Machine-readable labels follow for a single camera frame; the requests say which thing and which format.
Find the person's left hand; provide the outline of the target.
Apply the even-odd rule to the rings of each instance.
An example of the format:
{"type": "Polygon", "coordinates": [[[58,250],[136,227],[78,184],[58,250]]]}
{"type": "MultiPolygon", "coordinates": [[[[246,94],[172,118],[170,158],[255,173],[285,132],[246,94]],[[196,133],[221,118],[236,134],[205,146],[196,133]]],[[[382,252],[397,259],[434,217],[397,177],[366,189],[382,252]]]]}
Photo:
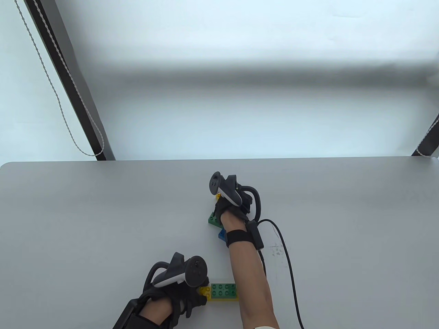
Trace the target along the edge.
{"type": "Polygon", "coordinates": [[[186,282],[159,288],[151,286],[141,295],[141,302],[145,304],[138,315],[157,325],[162,325],[168,319],[177,321],[184,313],[188,318],[193,308],[206,305],[207,298],[199,294],[199,288],[207,286],[209,282],[206,277],[196,287],[190,287],[186,282]]]}

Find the person's right hand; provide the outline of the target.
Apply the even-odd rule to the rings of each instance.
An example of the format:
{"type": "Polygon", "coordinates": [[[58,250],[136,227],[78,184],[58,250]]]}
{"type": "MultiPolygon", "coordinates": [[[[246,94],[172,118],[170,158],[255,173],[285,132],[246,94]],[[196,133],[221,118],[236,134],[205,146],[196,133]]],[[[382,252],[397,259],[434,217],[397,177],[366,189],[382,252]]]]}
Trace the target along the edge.
{"type": "Polygon", "coordinates": [[[227,231],[232,228],[243,228],[248,222],[248,214],[253,203],[251,195],[245,192],[240,193],[242,205],[235,206],[223,196],[220,196],[215,204],[215,216],[227,231]]]}

